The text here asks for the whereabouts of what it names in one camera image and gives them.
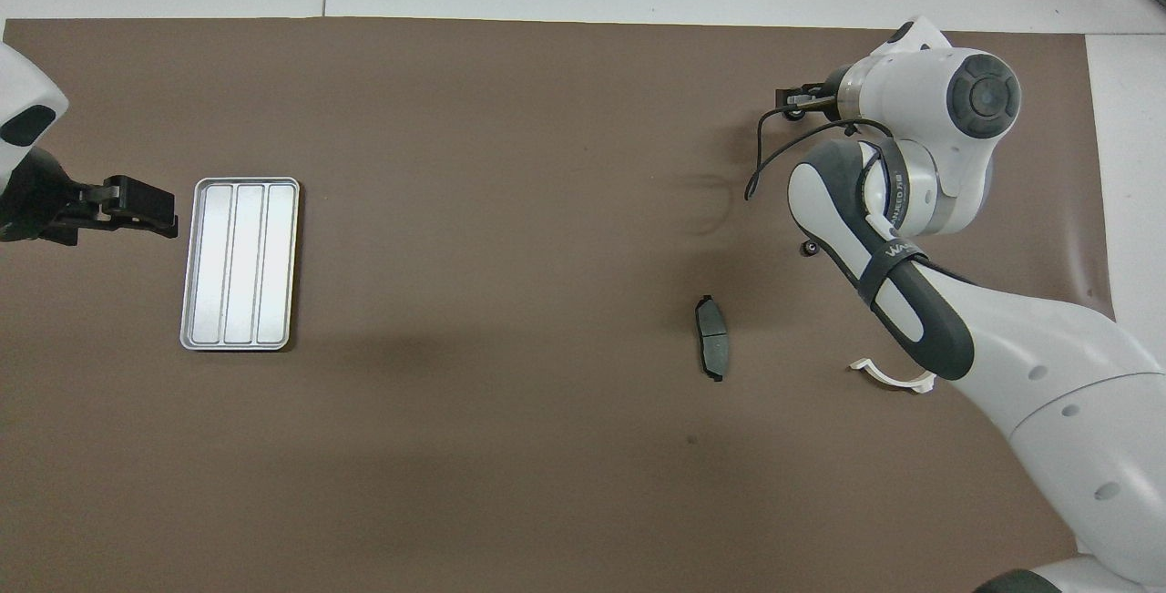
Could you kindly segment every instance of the brown table surface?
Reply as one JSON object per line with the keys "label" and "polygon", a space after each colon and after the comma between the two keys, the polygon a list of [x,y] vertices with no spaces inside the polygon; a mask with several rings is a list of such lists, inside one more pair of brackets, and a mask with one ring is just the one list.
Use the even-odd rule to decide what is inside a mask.
{"label": "brown table surface", "polygon": [[[174,191],[182,235],[0,248],[0,587],[935,593],[1069,557],[970,402],[845,370],[918,368],[799,256],[795,157],[742,202],[774,87],[891,28],[9,20],[72,104],[43,148]],[[951,38],[1025,107],[922,245],[1111,313],[1083,38]],[[303,185],[283,353],[178,345],[192,189],[231,175]]]}

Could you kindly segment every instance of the black cable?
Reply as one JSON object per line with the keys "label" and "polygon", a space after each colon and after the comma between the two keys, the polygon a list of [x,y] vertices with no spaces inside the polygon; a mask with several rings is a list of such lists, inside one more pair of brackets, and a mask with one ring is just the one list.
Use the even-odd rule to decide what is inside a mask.
{"label": "black cable", "polygon": [[884,135],[892,139],[894,137],[890,128],[878,121],[874,121],[873,119],[841,119],[837,121],[828,121],[828,123],[822,123],[821,127],[812,128],[808,132],[802,133],[799,137],[794,137],[794,140],[786,142],[786,144],[782,144],[781,148],[771,153],[770,157],[766,157],[765,161],[761,161],[761,123],[768,119],[768,117],[772,117],[778,112],[787,111],[787,108],[788,107],[779,107],[775,111],[766,112],[765,115],[761,115],[761,120],[757,123],[757,169],[753,169],[753,175],[749,178],[749,183],[745,185],[745,202],[749,202],[749,199],[757,193],[757,185],[761,182],[761,170],[765,169],[766,165],[770,165],[771,162],[774,162],[775,158],[781,156],[782,153],[786,153],[786,150],[791,149],[794,144],[798,144],[798,142],[803,141],[806,137],[817,135],[817,133],[824,132],[829,128],[857,127],[859,123],[864,125],[864,127],[878,128],[879,132],[884,133]]}

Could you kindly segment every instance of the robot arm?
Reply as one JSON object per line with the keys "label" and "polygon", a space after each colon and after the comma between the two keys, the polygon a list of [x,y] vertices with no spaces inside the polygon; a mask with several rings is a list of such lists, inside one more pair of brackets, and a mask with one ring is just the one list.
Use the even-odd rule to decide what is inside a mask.
{"label": "robot arm", "polygon": [[[975,216],[992,146],[1019,108],[1019,86],[1007,65],[967,51],[921,50],[923,65],[902,65],[909,84],[890,76],[895,63],[886,62],[868,69],[862,90],[840,87],[842,115],[878,119],[895,140],[834,140],[812,149],[791,174],[791,211],[913,360],[953,382],[999,428],[1091,555],[1038,569],[1049,591],[1121,590],[1112,588],[1115,581],[1132,591],[1166,587],[1166,376],[1154,358],[1096,311],[975,287],[932,264],[907,240],[956,231]],[[876,52],[895,62],[914,55],[891,54]],[[951,90],[964,90],[958,82],[969,68],[935,63],[984,57],[998,65],[975,65],[972,73],[1000,84],[985,92],[981,111],[998,108],[990,120],[1003,128],[976,137],[960,123],[960,112],[950,111]],[[888,75],[873,77],[879,66]],[[978,85],[965,91],[972,112],[983,117]],[[947,98],[927,92],[934,87]],[[907,90],[943,112],[915,107]],[[1004,98],[997,98],[1000,90]],[[857,96],[858,111],[842,108],[844,94]],[[868,98],[883,100],[866,104]],[[961,154],[969,161],[958,162]],[[907,185],[895,182],[895,172]],[[927,203],[928,191],[947,196],[954,211],[940,214],[939,204]]]}
{"label": "robot arm", "polygon": [[0,241],[76,245],[78,228],[177,237],[174,195],[129,177],[72,182],[37,142],[69,107],[49,77],[0,44]]}

